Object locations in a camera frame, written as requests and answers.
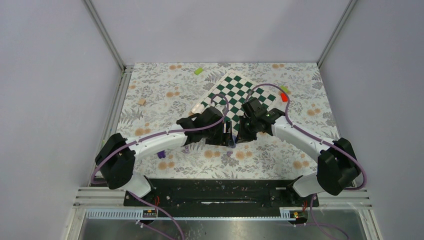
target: table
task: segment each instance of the table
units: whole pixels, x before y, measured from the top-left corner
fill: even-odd
[[[203,68],[195,75],[194,71]],[[257,84],[273,83],[288,88],[289,116],[319,135],[337,139],[336,121],[330,109],[316,63],[137,63],[126,92],[117,133],[134,137],[164,130],[187,117],[191,108],[226,72],[237,71]],[[265,87],[279,97],[280,92]],[[145,105],[139,105],[146,99]],[[276,108],[286,103],[278,99]],[[198,179],[294,179],[317,170],[317,164],[286,141],[266,133],[235,149],[205,145],[167,149],[136,161],[134,169],[150,178]]]

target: small wooden block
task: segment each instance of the small wooden block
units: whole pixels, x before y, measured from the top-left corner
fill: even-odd
[[[146,104],[146,100],[142,98],[138,101],[138,104],[144,106],[144,104]]]

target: red block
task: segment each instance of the red block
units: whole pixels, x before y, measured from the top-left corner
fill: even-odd
[[[281,93],[281,100],[283,102],[287,102],[289,99],[286,97],[286,95],[284,93]]]

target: grey wall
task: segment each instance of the grey wall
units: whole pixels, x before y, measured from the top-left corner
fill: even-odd
[[[321,69],[386,240],[424,239],[424,1],[359,1]]]
[[[93,0],[127,64],[316,62],[349,0]]]
[[[81,1],[1,1],[0,239],[61,237],[119,74]]]

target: chessboard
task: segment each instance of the chessboard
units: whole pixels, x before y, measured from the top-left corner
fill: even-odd
[[[205,96],[203,96],[201,104],[207,108],[210,106],[217,107],[219,105],[225,106],[225,100],[220,99],[217,96],[213,103],[211,104],[211,98],[215,94],[222,94],[228,99],[229,111],[224,121],[232,121],[233,132],[237,134],[239,131],[240,118],[243,116],[244,111],[242,109],[242,104],[245,102],[246,97],[248,96],[249,91],[256,87],[258,84],[254,81],[242,76],[236,72],[226,73],[216,84],[209,90]],[[268,91],[265,91],[261,87],[258,87],[254,90],[254,93],[251,95],[251,98],[257,98],[263,105],[265,105],[268,110],[277,97]]]

